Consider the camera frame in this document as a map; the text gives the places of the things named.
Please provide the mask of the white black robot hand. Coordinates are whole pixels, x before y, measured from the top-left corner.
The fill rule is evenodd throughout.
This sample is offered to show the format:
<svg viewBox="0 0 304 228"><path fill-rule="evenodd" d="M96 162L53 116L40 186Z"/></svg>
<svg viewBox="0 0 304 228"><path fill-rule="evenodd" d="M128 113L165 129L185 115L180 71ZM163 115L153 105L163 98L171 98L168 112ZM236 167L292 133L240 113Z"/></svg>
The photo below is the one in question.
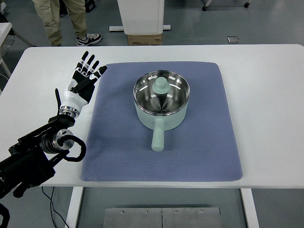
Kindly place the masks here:
<svg viewBox="0 0 304 228"><path fill-rule="evenodd" d="M95 89L95 82L101 77L101 75L107 70L106 66L96 69L99 65L99 61L95 61L91 66L95 56L92 55L87 62L85 60L89 52L86 51L81 60L78 62L72 80L64 92L64 98L60 105L61 113L80 113L82 108L87 105L93 95Z"/></svg>

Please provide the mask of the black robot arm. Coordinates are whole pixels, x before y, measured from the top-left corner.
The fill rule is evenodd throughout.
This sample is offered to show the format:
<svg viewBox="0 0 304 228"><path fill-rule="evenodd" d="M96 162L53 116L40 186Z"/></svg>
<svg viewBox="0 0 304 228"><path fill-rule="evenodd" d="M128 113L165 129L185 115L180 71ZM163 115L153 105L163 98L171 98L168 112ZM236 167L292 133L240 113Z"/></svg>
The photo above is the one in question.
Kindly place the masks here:
<svg viewBox="0 0 304 228"><path fill-rule="evenodd" d="M58 111L48 123L18 139L9 148L10 157L0 163L0 196L10 191L16 198L55 175L54 167L61 161L80 162L86 154L83 140L69 130L82 108L89 104L95 82L107 70L86 51L74 70L71 82L60 98L55 91Z"/></svg>

